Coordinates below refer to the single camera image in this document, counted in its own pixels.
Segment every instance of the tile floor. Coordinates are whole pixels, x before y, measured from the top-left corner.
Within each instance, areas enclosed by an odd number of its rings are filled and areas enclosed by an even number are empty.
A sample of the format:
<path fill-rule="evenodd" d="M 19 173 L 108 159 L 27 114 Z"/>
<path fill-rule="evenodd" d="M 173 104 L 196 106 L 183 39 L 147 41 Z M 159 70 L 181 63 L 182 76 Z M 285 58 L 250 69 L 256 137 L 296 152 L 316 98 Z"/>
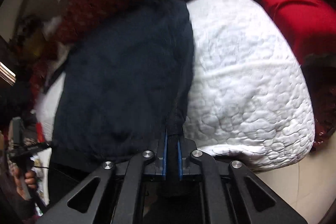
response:
<path fill-rule="evenodd" d="M 336 134 L 297 164 L 258 174 L 308 224 L 318 224 L 336 198 Z"/>

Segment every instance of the silver pivot bolt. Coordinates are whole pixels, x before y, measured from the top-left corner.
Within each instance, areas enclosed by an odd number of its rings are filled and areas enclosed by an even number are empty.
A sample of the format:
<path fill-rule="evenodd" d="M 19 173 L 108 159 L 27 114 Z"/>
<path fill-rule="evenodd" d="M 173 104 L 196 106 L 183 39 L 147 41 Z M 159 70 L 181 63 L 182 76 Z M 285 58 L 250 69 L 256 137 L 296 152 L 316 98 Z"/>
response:
<path fill-rule="evenodd" d="M 110 161 L 104 162 L 103 163 L 103 168 L 104 169 L 111 169 L 113 167 L 113 163 Z"/>
<path fill-rule="evenodd" d="M 145 157 L 145 158 L 150 158 L 154 155 L 154 153 L 150 150 L 146 150 L 142 153 L 142 155 Z"/>
<path fill-rule="evenodd" d="M 243 164 L 239 160 L 234 160 L 231 165 L 233 168 L 240 168 Z"/>
<path fill-rule="evenodd" d="M 203 155 L 203 152 L 200 151 L 200 150 L 194 150 L 194 151 L 192 152 L 192 154 L 193 154 L 194 157 L 200 157 L 200 156 Z"/>

